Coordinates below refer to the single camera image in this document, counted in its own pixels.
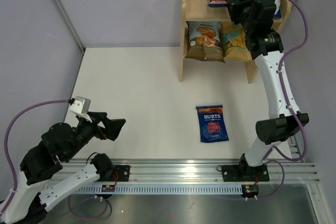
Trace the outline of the large kettle cooked chips bag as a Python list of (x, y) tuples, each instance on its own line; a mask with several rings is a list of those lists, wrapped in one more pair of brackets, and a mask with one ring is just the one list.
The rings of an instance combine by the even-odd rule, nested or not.
[(221, 32), (225, 60), (251, 61), (251, 54), (246, 47), (245, 31), (242, 25), (233, 22), (221, 22)]

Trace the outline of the olive light-blue chips bag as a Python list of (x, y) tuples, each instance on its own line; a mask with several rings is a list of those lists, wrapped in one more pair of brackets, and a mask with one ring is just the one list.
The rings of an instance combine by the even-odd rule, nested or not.
[(188, 21), (188, 44), (185, 58), (224, 62), (219, 22)]

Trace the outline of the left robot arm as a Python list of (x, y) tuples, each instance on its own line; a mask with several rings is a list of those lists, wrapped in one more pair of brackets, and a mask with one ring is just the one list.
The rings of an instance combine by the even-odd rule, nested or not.
[(66, 197), (86, 184), (107, 181), (114, 165), (105, 153), (98, 153), (80, 169), (47, 188), (52, 177), (62, 170), (92, 138), (115, 141), (125, 119), (109, 119), (105, 112), (90, 112), (76, 127), (56, 123), (41, 136), (40, 143), (24, 156), (17, 183), (1, 203), (1, 223), (40, 223)]

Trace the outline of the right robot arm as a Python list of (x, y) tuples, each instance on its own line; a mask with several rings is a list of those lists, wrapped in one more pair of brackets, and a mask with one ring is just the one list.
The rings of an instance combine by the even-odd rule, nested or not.
[(256, 122), (257, 137), (238, 164), (222, 165), (225, 182), (267, 182), (272, 151), (288, 138), (303, 132), (309, 122), (293, 98), (284, 64), (285, 54), (273, 29), (275, 0), (227, 0), (231, 21), (242, 25), (245, 42), (261, 74), (269, 107), (269, 119)]

